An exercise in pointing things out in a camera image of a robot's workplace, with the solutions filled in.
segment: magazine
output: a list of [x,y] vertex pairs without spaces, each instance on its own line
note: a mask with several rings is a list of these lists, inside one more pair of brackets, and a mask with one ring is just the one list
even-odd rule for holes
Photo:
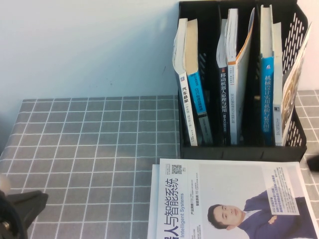
[[297,162],[161,159],[158,195],[156,239],[319,235]]

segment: magazine rack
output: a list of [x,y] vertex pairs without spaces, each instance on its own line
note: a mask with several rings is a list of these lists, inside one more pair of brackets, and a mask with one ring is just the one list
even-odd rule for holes
[[[190,146],[185,119],[179,101],[180,156],[187,159],[225,159],[254,161],[300,161],[306,147],[306,136],[296,110],[293,111],[286,146],[264,146],[260,127],[259,52],[260,52],[260,6],[273,8],[273,21],[282,24],[283,70],[292,67],[308,28],[308,21],[297,5],[297,0],[228,0],[228,1],[182,1],[179,3],[179,18],[198,21],[199,71],[206,96],[207,113],[214,138],[208,146]],[[227,18],[229,8],[238,8],[238,46],[247,36],[250,12],[255,8],[250,59],[246,83],[240,146],[222,144],[220,122],[219,78],[216,65],[216,48],[222,18]]]

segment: book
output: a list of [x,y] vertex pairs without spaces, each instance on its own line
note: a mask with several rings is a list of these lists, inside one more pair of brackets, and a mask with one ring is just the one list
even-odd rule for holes
[[205,144],[212,144],[209,119],[206,111],[203,88],[198,71],[198,25],[197,19],[187,22],[186,47],[185,47],[185,69],[188,84],[195,105],[199,126]]
[[274,43],[272,6],[261,5],[260,13],[260,95],[261,129],[265,145],[272,145],[273,90],[274,90]]
[[274,99],[273,99],[273,128],[276,146],[283,145],[283,129],[281,120],[281,103],[283,100],[283,50],[281,38],[281,23],[273,26],[274,36]]
[[230,140],[238,144],[241,136],[241,122],[244,110],[246,78],[249,63],[251,35],[255,8],[251,11],[248,34],[237,54],[238,9],[229,9],[225,27],[225,48],[228,67],[228,97],[230,109]]
[[227,19],[222,19],[220,37],[217,44],[216,61],[219,68],[219,92],[221,122],[223,125],[223,143],[230,145],[230,123],[229,123],[229,98],[228,98],[228,69],[225,50],[225,26]]
[[190,91],[188,87],[187,74],[185,70],[186,30],[187,18],[179,19],[177,33],[174,40],[172,62],[174,70],[176,71],[177,87],[183,108],[185,123],[187,125],[190,145],[197,146],[193,110],[191,106]]
[[318,239],[298,162],[161,159],[158,189],[153,239]]

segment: gray tiled surface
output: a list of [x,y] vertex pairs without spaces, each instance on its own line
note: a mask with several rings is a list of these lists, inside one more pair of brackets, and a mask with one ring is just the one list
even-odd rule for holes
[[174,96],[24,100],[0,172],[11,193],[49,195],[30,238],[146,239],[152,164],[178,157],[174,111]]

